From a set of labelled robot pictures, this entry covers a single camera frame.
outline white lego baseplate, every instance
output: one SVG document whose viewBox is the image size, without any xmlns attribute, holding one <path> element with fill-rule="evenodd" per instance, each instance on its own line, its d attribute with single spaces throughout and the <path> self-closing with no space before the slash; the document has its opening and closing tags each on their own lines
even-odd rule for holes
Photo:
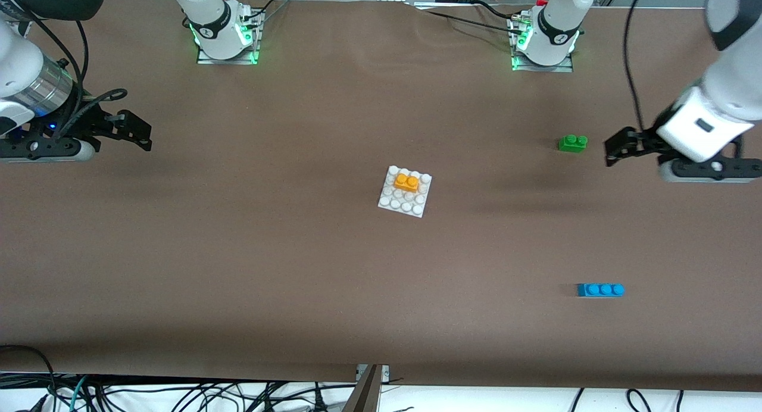
<svg viewBox="0 0 762 412">
<path fill-rule="evenodd" d="M 417 192 L 406 192 L 395 188 L 394 180 L 399 174 L 416 177 L 416 179 L 419 180 Z M 430 187 L 430 175 L 421 174 L 418 171 L 406 170 L 406 168 L 398 168 L 394 165 L 389 166 L 389 170 L 386 171 L 383 189 L 381 189 L 379 208 L 397 211 L 398 213 L 408 214 L 413 217 L 423 217 Z"/>
</svg>

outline brown table surface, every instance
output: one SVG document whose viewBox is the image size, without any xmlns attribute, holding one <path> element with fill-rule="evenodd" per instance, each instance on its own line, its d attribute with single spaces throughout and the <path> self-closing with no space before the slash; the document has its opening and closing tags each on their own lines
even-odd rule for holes
<svg viewBox="0 0 762 412">
<path fill-rule="evenodd" d="M 104 108 L 150 122 L 153 151 L 0 167 L 0 341 L 68 372 L 351 380 L 389 363 L 411 384 L 762 389 L 762 182 L 604 165 L 634 122 L 625 13 L 592 10 L 574 73 L 549 74 L 511 71 L 500 32 L 408 5 L 293 2 L 259 65 L 212 67 L 173 0 L 106 0 L 86 87 L 128 88 Z M 700 10 L 633 26 L 650 121 L 716 53 Z M 80 54 L 74 24 L 54 30 Z M 590 148 L 556 151 L 566 133 Z M 422 219 L 376 208 L 393 164 L 433 175 Z M 580 282 L 626 296 L 576 298 Z"/>
</svg>

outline blue lego brick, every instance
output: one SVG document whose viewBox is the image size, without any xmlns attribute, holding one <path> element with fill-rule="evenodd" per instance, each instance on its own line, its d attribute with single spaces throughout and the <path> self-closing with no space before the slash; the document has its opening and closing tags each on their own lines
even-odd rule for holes
<svg viewBox="0 0 762 412">
<path fill-rule="evenodd" d="M 580 298 L 621 298 L 624 285 L 621 284 L 577 284 Z"/>
</svg>

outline teal cable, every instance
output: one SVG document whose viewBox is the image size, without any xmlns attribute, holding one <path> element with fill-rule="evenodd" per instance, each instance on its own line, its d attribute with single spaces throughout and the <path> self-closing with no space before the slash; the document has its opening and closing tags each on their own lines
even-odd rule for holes
<svg viewBox="0 0 762 412">
<path fill-rule="evenodd" d="M 84 384 L 85 379 L 87 379 L 88 376 L 82 376 L 82 379 L 77 382 L 77 386 L 74 388 L 74 393 L 71 395 L 71 403 L 68 404 L 68 412 L 74 412 L 74 402 L 77 401 L 77 396 L 79 395 L 79 391 L 82 390 L 82 384 Z"/>
</svg>

